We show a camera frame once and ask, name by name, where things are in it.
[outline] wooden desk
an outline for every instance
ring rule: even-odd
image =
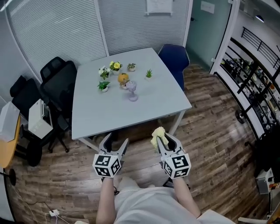
[[[9,142],[4,142],[0,140],[0,167],[2,168],[6,168],[12,161],[18,143],[20,124],[21,124],[21,117],[19,116],[17,120],[17,128],[16,128],[14,140]]]

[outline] person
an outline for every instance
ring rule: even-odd
[[[183,178],[173,179],[174,189],[142,189],[129,177],[119,183],[114,195],[113,178],[104,178],[96,224],[232,224],[229,219],[208,210],[201,215]]]

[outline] orange object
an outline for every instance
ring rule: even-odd
[[[128,80],[129,78],[128,78],[128,74],[126,74],[126,73],[121,73],[121,74],[119,74],[119,76],[118,76],[118,82],[119,83],[122,83],[123,82],[123,80]]]
[[[17,120],[17,128],[14,135],[14,140],[9,142],[0,140],[0,167],[2,168],[6,168],[12,161],[18,143],[20,124],[21,116],[19,116]]]

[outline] metal railing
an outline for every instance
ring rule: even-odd
[[[253,34],[245,27],[243,28],[244,29],[241,37],[247,40],[249,43],[251,43],[257,49],[257,51],[264,55],[265,58],[273,65],[273,68],[277,70],[280,66],[280,59],[277,56],[277,54],[274,53],[274,51],[255,34]]]
[[[247,117],[247,112],[253,108],[263,129],[269,132],[274,125],[280,125],[280,88],[275,82],[280,73],[280,66],[272,76],[241,43],[233,38],[231,42],[251,58],[250,61],[244,60],[232,47],[228,46],[229,50],[221,63],[224,70],[239,86],[237,93],[242,92],[250,103],[246,110],[236,113],[236,116],[240,118],[240,121],[242,117]]]

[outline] wooden floor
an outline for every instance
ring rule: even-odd
[[[212,209],[234,222],[239,216],[263,217],[267,196],[258,194],[254,165],[244,167],[252,156],[244,142],[255,139],[250,125],[236,120],[238,104],[218,77],[198,65],[189,66],[184,75],[185,94],[192,109],[185,113],[175,136],[190,156],[192,169],[187,182],[195,201],[202,211]],[[117,119],[113,115],[112,111],[111,119]],[[171,120],[162,120],[167,130]],[[161,186],[165,182],[167,175],[159,165],[159,153],[150,143],[151,133],[158,125],[152,121],[120,131],[119,143],[126,137],[131,143],[123,158],[122,175],[115,178],[116,186],[123,175],[132,177],[141,187],[151,183]],[[10,167],[17,174],[16,190],[28,203],[46,202],[50,208],[58,209],[70,224],[77,220],[95,223],[101,187],[101,180],[91,166],[95,151],[72,141],[70,133],[65,143],[69,153],[59,143],[52,154],[44,148],[42,160],[34,168],[15,157]],[[17,221],[36,223],[10,184],[8,192]],[[45,223],[48,207],[43,203],[30,207],[37,221]]]

